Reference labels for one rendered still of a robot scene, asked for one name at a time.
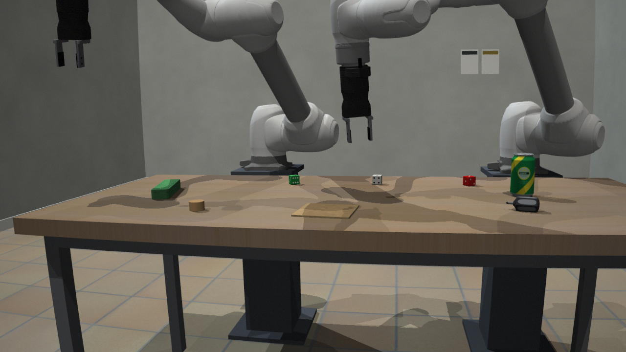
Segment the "tan short cylinder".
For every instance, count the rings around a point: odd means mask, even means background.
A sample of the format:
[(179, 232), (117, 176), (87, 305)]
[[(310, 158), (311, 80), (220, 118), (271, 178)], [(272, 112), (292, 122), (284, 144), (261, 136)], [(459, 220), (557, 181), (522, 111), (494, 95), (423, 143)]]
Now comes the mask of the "tan short cylinder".
[(191, 212), (198, 212), (205, 210), (205, 200), (195, 199), (189, 201), (189, 210)]

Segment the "green soda can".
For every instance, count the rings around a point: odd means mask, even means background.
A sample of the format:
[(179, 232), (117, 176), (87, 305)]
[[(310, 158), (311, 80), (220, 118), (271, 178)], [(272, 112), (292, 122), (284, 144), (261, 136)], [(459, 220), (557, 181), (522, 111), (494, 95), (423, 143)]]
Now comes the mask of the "green soda can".
[(511, 163), (510, 193), (515, 197), (530, 197), (534, 194), (534, 181), (534, 154), (514, 153)]

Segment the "green rounded box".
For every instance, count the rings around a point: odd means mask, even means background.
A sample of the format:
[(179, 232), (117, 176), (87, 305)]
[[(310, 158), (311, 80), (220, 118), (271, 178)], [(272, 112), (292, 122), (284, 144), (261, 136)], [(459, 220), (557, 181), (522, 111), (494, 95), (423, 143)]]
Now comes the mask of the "green rounded box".
[(180, 179), (165, 179), (151, 189), (152, 199), (169, 199), (180, 189)]

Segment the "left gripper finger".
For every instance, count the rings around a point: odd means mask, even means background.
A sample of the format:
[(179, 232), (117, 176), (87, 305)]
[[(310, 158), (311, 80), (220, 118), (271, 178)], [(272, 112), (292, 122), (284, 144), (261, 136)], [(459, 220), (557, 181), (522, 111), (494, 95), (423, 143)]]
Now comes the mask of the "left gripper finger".
[(351, 130), (350, 130), (350, 119), (349, 118), (344, 118), (342, 117), (342, 119), (344, 120), (344, 122), (346, 122), (346, 130), (347, 130), (347, 142), (351, 143)]
[(366, 118), (368, 119), (368, 127), (367, 127), (367, 131), (368, 131), (368, 140), (373, 141), (373, 127), (372, 127), (372, 120), (373, 120), (373, 116), (366, 116)]

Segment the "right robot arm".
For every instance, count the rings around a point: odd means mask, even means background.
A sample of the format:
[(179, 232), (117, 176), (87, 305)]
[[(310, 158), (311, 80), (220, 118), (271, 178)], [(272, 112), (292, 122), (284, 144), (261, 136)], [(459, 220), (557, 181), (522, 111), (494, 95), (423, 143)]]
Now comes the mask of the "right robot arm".
[(338, 123), (307, 102), (277, 33), (284, 14), (276, 0), (157, 0), (191, 33), (209, 42), (232, 39), (252, 54), (279, 105), (258, 106), (250, 122), (251, 159), (244, 170), (286, 170), (286, 152), (321, 152), (338, 141)]

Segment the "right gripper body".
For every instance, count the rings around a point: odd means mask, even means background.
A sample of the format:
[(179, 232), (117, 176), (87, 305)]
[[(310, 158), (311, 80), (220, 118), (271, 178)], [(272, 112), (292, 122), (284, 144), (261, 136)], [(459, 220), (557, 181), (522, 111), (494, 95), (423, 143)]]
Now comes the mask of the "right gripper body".
[(88, 0), (56, 0), (59, 40), (90, 40)]

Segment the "tan mat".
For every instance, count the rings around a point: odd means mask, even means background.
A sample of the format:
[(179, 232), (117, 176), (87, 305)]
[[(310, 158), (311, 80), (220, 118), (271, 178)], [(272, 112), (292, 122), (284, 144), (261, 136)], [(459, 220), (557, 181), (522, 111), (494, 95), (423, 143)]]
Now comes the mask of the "tan mat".
[(349, 219), (357, 209), (358, 205), (306, 203), (306, 205), (291, 214), (291, 217)]

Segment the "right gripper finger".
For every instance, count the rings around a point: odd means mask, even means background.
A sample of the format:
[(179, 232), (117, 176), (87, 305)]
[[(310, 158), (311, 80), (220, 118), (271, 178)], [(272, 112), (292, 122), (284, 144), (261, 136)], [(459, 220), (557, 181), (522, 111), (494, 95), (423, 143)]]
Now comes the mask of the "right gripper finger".
[(78, 40), (76, 44), (76, 63), (77, 67), (85, 67), (83, 43), (91, 43), (91, 40)]
[(55, 46), (55, 52), (56, 52), (56, 63), (57, 63), (57, 67), (60, 66), (65, 66), (65, 62), (64, 62), (64, 52), (63, 52), (63, 46), (62, 43), (68, 42), (68, 40), (53, 40), (54, 46)]

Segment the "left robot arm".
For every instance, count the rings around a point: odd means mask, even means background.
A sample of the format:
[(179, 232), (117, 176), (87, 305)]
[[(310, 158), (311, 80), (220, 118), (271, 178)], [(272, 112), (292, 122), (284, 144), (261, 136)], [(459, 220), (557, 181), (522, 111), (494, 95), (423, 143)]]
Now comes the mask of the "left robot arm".
[(573, 98), (558, 45), (546, 13), (548, 0), (331, 0), (335, 44), (369, 42), (419, 33), (438, 7), (499, 4), (514, 18), (544, 104), (510, 103), (499, 133), (500, 158), (488, 169), (511, 173), (514, 153), (535, 158), (535, 174), (548, 174), (540, 155), (592, 154), (604, 142), (601, 119)]

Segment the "red die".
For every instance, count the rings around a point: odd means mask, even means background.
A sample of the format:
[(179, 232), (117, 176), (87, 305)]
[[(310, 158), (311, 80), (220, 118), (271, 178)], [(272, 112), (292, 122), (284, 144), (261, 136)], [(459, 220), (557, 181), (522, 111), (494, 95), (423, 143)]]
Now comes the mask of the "red die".
[(476, 182), (475, 176), (463, 176), (463, 185), (475, 186), (475, 182)]

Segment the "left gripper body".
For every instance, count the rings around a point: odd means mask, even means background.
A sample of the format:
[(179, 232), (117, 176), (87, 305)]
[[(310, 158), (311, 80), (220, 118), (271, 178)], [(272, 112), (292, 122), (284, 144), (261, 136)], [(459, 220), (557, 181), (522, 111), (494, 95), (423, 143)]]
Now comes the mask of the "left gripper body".
[(369, 42), (335, 44), (337, 64), (341, 65), (340, 84), (343, 96), (342, 116), (344, 118), (371, 115), (368, 100), (371, 68)]

